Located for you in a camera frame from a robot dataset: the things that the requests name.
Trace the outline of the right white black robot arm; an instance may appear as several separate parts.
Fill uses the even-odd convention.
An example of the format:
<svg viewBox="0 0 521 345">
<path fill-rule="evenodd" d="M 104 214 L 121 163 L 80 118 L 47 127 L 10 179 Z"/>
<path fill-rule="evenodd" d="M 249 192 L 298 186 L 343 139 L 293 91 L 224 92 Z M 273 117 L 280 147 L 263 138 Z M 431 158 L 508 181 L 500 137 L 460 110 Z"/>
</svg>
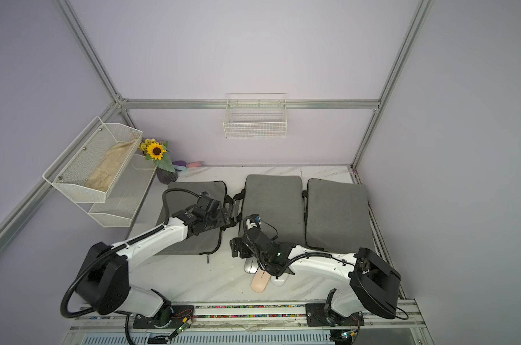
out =
<svg viewBox="0 0 521 345">
<path fill-rule="evenodd" d="M 278 242 L 262 231 L 260 217 L 243 219 L 243 234 L 230 241 L 233 257 L 252 258 L 273 281 L 310 274 L 348 285 L 333 288 L 326 299 L 329 317 L 346 318 L 369 311 L 383 319 L 398 318 L 401 274 L 369 248 L 337 254 L 310 250 L 298 244 Z"/>
</svg>

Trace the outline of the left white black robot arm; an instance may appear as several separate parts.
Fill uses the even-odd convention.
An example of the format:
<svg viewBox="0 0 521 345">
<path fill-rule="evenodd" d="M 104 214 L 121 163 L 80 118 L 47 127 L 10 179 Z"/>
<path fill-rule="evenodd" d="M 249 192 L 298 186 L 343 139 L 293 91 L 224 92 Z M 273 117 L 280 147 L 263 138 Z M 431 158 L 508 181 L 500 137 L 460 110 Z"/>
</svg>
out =
<svg viewBox="0 0 521 345">
<path fill-rule="evenodd" d="M 219 201 L 207 192 L 193 193 L 194 204 L 171 212 L 163 202 L 163 221 L 136 237 L 115 244 L 98 242 L 88 253 L 61 299 L 60 314 L 75 319 L 90 313 L 142 316 L 162 327 L 170 322 L 172 303 L 157 290 L 130 283 L 130 274 L 152 256 L 174 244 L 211 230 L 233 227 L 233 200 Z"/>
</svg>

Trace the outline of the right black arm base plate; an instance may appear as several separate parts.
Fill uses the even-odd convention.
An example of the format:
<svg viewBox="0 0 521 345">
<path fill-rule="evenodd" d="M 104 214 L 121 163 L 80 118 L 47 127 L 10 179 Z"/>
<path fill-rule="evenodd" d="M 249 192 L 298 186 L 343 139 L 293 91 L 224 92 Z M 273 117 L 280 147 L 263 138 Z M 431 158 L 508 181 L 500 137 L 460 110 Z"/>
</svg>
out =
<svg viewBox="0 0 521 345">
<path fill-rule="evenodd" d="M 314 326 L 364 326 L 365 322 L 361 313 L 353 313 L 351 316 L 344 317 L 330 311 L 323 303 L 307 303 L 306 323 L 310 327 Z"/>
</svg>

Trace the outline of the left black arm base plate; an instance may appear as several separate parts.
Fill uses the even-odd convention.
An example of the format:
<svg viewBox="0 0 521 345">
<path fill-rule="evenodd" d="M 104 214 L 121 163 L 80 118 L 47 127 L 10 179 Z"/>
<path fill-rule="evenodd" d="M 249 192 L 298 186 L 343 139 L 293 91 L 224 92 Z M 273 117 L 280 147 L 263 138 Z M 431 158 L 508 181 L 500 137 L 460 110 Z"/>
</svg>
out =
<svg viewBox="0 0 521 345">
<path fill-rule="evenodd" d="M 194 309 L 192 305 L 172 305 L 170 312 L 163 312 L 153 318 L 138 314 L 132 327 L 134 329 L 178 329 L 184 324 L 184 319 L 193 319 Z"/>
</svg>

